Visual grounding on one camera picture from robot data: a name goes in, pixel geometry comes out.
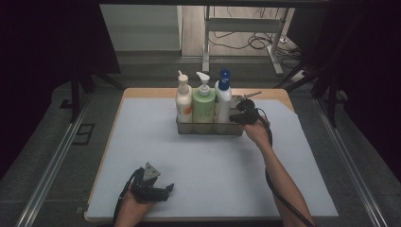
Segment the green bottle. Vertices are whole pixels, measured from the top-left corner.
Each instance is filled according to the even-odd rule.
[[[199,88],[194,89],[192,93],[192,122],[193,123],[213,123],[213,114],[215,112],[215,90],[210,89],[207,85],[210,77],[206,74],[197,72],[200,77],[202,85]],[[204,124],[203,127],[198,127],[200,130],[196,131],[199,133],[207,133],[208,128],[213,129],[213,125]]]

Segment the bottle label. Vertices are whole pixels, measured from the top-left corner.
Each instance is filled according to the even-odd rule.
[[[184,114],[184,115],[192,114],[192,105],[182,106],[182,107],[177,105],[177,112],[178,114]]]

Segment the forearm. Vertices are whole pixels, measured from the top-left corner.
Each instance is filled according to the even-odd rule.
[[[301,214],[303,214],[309,221],[313,223],[313,219],[310,216],[309,210],[307,209],[303,195],[275,155],[269,142],[261,142],[256,144],[263,155],[271,183],[274,185],[276,190],[292,206],[294,206],[298,211],[301,212]],[[305,226],[298,217],[296,217],[283,203],[277,199],[276,196],[274,196],[274,201],[276,202],[285,226]]]
[[[145,215],[146,211],[137,210],[132,212],[129,209],[122,209],[118,215],[114,227],[133,227],[137,225],[142,217]]]

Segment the table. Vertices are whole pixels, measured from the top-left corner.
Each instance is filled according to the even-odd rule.
[[[233,95],[257,91],[262,94],[254,102],[269,117],[273,148],[303,192],[312,216],[337,217],[287,92],[233,89]],[[158,202],[145,220],[278,219],[264,179],[264,162],[254,143],[244,134],[178,134],[175,92],[173,88],[125,91],[85,218],[110,220],[125,181],[150,162],[162,172],[155,187],[170,183],[175,187],[168,201]]]

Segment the metal frame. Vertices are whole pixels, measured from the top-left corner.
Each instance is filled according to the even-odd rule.
[[[280,19],[254,19],[254,18],[211,18],[210,6],[206,7],[204,17],[204,45],[201,70],[209,72],[209,32],[210,31],[234,31],[234,32],[265,32],[275,33],[273,44],[268,46],[269,56],[277,76],[283,76],[284,72],[275,55],[277,45],[286,23],[288,8]]]
[[[339,152],[340,158],[344,164],[344,168],[347,171],[357,193],[359,194],[360,200],[365,206],[366,212],[368,213],[369,218],[371,218],[372,224],[375,227],[387,227],[386,220],[382,215],[380,207],[375,201],[375,198],[365,181],[363,181],[363,178],[357,170],[357,166],[355,165],[347,147],[344,145],[338,130],[331,125],[329,119],[326,117],[326,109],[324,108],[322,100],[314,99],[314,101],[319,107],[322,121],[332,137],[332,140],[335,142],[337,151]]]
[[[42,175],[42,178],[36,185],[32,195],[29,198],[29,201],[26,204],[26,207],[24,208],[24,211],[18,218],[17,224],[15,226],[32,226],[33,221],[38,216],[42,204],[44,203],[44,199],[46,198],[47,193],[50,190],[50,187],[53,184],[57,173],[59,172],[62,161],[64,160],[64,157],[73,142],[74,136],[78,131],[80,122],[82,121],[83,116],[88,109],[91,97],[92,95],[87,95],[82,100],[81,111],[76,121],[70,123],[70,126],[68,127],[67,132],[62,138],[58,149],[50,160],[46,170],[44,171],[44,174]]]

